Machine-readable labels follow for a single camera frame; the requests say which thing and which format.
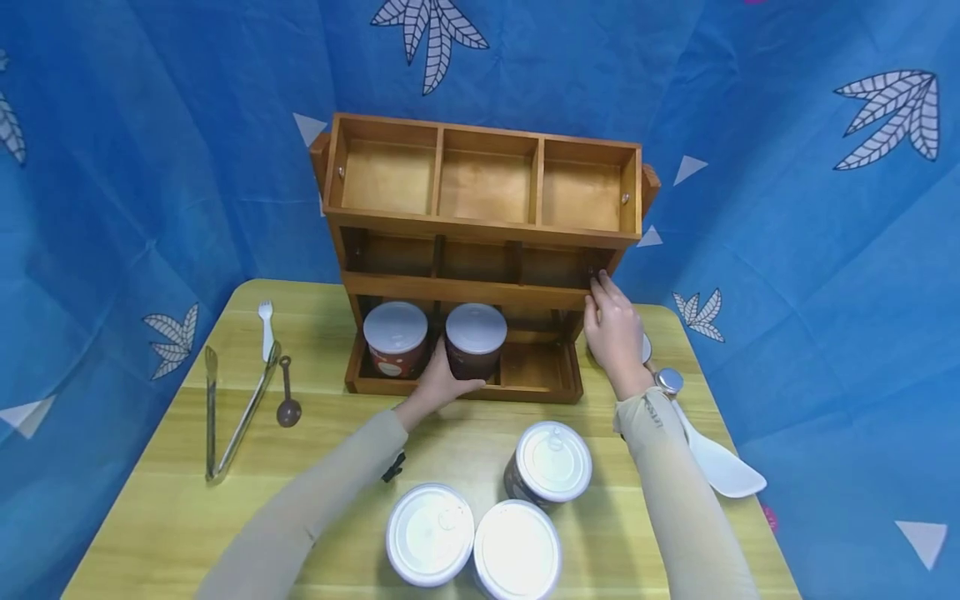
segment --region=tabletop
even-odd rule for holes
[[[205,370],[197,360],[170,404],[96,539],[66,598],[183,598],[253,513],[375,413],[390,396],[352,395],[344,387],[354,334],[347,294],[339,285],[257,279],[241,285],[207,344],[219,354],[217,447],[222,451],[263,371],[257,305],[274,303],[273,326],[290,365],[303,416],[290,429],[276,423],[283,398],[277,369],[226,479],[204,480]],[[677,317],[638,305],[653,361],[685,379],[679,398],[693,424],[733,449],[703,373]],[[626,445],[612,431],[613,394],[603,372],[577,354],[584,396],[574,405],[461,400],[410,436],[403,472],[377,482],[324,532],[307,559],[292,598],[477,599],[468,569],[450,585],[410,588],[394,574],[384,549],[387,517],[408,490],[441,482],[459,491],[479,518],[505,498],[503,469],[516,441],[538,420],[559,420],[584,437],[593,457],[588,490],[551,513],[564,550],[555,598],[669,597],[666,573]],[[800,598],[755,497],[721,498],[763,598]]]

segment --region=wooden shelf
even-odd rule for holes
[[[468,397],[580,398],[589,280],[640,239],[660,188],[637,144],[338,114],[310,153],[358,329],[379,303],[406,300],[432,345],[455,306],[490,304],[507,341]],[[358,332],[349,390],[405,396],[417,376],[380,373]]]

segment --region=metal tongs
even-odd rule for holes
[[[204,359],[206,362],[206,481],[212,485],[217,485],[223,481],[233,462],[233,456],[237,452],[237,447],[243,436],[247,433],[247,427],[256,412],[256,407],[260,405],[260,400],[270,385],[270,379],[276,371],[276,363],[280,359],[280,342],[274,342],[270,349],[270,357],[266,366],[263,368],[263,374],[260,375],[260,382],[256,385],[256,390],[247,403],[247,410],[244,411],[240,424],[233,430],[233,435],[227,444],[227,450],[224,452],[220,464],[217,464],[217,352],[210,346],[204,347]]]

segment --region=blue fabric backdrop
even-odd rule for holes
[[[960,588],[960,5],[0,15],[0,597],[60,593],[237,284],[336,281],[304,149],[334,110],[642,142],[618,281],[688,325],[804,597]]]

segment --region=fork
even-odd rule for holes
[[[274,329],[270,327],[270,318],[274,316],[274,304],[269,300],[260,302],[256,310],[263,320],[263,362],[270,361],[270,348],[274,347]]]

